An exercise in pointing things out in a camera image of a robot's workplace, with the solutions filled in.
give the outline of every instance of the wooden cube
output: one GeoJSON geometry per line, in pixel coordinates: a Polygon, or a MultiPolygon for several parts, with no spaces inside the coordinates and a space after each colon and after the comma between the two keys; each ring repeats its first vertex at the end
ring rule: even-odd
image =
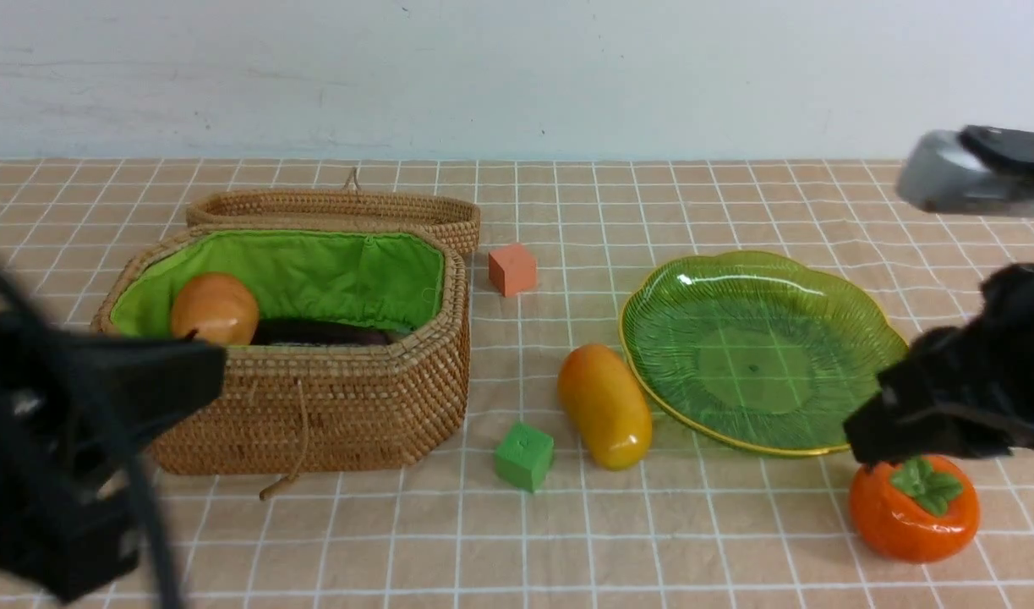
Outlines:
{"type": "Polygon", "coordinates": [[[519,243],[495,249],[489,255],[489,277],[506,298],[536,288],[536,255],[519,243]]]}

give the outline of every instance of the green foam cube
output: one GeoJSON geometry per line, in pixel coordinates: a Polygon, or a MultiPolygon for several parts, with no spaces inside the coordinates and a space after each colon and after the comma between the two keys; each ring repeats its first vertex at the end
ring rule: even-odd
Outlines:
{"type": "Polygon", "coordinates": [[[554,438],[520,421],[513,424],[494,449],[494,473],[529,493],[540,489],[551,465],[554,465],[554,438]]]}

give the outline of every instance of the basket lid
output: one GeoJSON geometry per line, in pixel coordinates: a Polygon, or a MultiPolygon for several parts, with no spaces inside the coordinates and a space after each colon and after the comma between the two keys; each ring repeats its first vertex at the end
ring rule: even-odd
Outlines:
{"type": "Polygon", "coordinates": [[[423,231],[458,253],[479,249],[479,206],[458,197],[365,190],[352,169],[343,188],[261,188],[227,190],[192,202],[185,211],[188,226],[250,224],[280,229],[303,220],[354,220],[392,231],[423,231]]]}

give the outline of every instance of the plastic fruit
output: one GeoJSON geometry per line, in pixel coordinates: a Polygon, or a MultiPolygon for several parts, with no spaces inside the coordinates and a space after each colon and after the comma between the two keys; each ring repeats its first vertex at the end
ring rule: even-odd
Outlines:
{"type": "Polygon", "coordinates": [[[558,372],[558,400],[597,465],[626,469],[651,447],[651,413],[620,356],[591,343],[568,355],[558,372]]]}
{"type": "Polygon", "coordinates": [[[238,277],[204,273],[182,286],[172,305],[172,334],[176,338],[216,344],[249,344],[257,330],[257,300],[238,277]]]}
{"type": "Polygon", "coordinates": [[[851,519],[885,558],[937,562],[964,550],[979,531],[979,495],[953,462],[939,456],[860,467],[851,483],[851,519]]]}

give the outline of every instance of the black cable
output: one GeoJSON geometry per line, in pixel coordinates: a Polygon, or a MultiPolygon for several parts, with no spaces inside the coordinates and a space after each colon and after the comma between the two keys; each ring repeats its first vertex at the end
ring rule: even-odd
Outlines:
{"type": "Polygon", "coordinates": [[[60,386],[67,390],[68,396],[90,406],[89,416],[98,427],[103,428],[100,436],[105,440],[109,452],[122,463],[134,516],[149,540],[160,607],[183,609],[175,561],[154,493],[136,458],[134,448],[130,447],[127,440],[129,435],[115,416],[114,406],[108,400],[107,394],[89,378],[88,370],[84,366],[72,363],[60,336],[52,331],[29,301],[21,296],[1,273],[0,298],[14,309],[23,327],[29,329],[30,338],[36,343],[35,351],[44,357],[50,373],[54,374],[60,386]]]}

